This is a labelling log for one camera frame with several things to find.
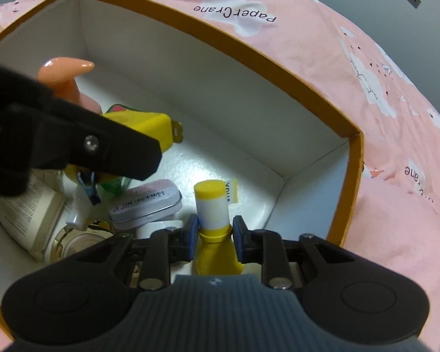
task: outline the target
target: yellow object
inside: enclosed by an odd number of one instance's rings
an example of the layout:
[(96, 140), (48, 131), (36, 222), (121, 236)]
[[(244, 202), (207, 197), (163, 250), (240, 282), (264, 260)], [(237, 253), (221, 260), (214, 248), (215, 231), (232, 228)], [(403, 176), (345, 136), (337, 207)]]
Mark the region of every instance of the yellow object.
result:
[(225, 182), (206, 180), (194, 185), (194, 194), (200, 200), (212, 200), (226, 195)]
[(199, 275), (239, 275), (244, 265), (238, 262), (235, 245), (231, 240), (233, 228), (228, 225), (226, 232), (219, 236), (202, 233), (196, 253), (196, 270)]
[[(172, 121), (166, 114), (125, 110), (107, 112), (102, 114), (102, 116), (158, 140), (162, 153), (169, 150), (173, 143), (182, 142), (181, 124)], [(78, 171), (88, 170), (71, 164), (67, 165), (64, 169), (67, 177), (73, 182), (77, 182), (76, 175)], [(117, 178), (118, 176), (107, 173), (97, 173), (98, 184), (109, 182)]]

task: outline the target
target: yellow bottle cap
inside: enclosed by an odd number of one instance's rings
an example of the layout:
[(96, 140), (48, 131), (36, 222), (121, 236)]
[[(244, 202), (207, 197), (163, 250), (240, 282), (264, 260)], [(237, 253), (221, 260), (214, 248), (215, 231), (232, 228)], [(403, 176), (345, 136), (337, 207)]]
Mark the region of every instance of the yellow bottle cap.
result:
[(213, 200), (226, 196), (225, 182), (222, 180), (206, 180), (194, 185), (194, 194), (198, 200)]

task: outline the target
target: white plastic object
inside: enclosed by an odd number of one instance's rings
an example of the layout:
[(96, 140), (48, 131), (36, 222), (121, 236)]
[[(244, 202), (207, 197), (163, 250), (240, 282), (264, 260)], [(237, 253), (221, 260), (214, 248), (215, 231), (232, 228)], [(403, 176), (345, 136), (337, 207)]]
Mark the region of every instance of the white plastic object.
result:
[(109, 205), (109, 217), (116, 230), (134, 229), (173, 215), (182, 208), (182, 195), (174, 182), (156, 180), (123, 195), (114, 197)]
[(149, 222), (148, 224), (139, 226), (136, 229), (135, 235), (136, 239), (150, 238), (151, 233), (157, 230), (169, 228), (181, 229), (183, 226), (184, 222), (181, 220)]
[(78, 184), (73, 195), (72, 208), (67, 217), (67, 225), (73, 229), (85, 231), (88, 227), (87, 220), (91, 211), (92, 203), (83, 186)]

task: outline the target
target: barcode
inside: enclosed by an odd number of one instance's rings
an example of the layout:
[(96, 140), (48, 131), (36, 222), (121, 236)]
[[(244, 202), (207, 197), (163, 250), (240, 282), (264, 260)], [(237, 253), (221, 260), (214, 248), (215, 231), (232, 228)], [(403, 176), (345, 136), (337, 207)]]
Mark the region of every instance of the barcode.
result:
[(160, 190), (159, 192), (155, 192), (155, 193), (150, 194), (148, 196), (139, 197), (139, 198), (137, 198), (137, 200), (128, 201), (128, 202), (126, 202), (126, 203), (124, 203), (122, 205), (122, 209), (131, 207), (133, 205), (137, 205), (137, 204), (139, 204), (141, 202), (147, 202), (147, 201), (155, 200), (156, 198), (160, 198), (160, 197), (162, 197), (164, 195), (165, 195), (165, 192), (163, 190)]

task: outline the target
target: green object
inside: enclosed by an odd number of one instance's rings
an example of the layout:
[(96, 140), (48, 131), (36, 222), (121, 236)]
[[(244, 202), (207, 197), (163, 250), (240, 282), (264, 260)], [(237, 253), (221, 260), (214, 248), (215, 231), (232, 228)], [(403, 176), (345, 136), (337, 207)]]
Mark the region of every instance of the green object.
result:
[(129, 177), (118, 177), (115, 180), (101, 184), (101, 187), (105, 191), (118, 196), (126, 191), (130, 181), (131, 179), (129, 179)]

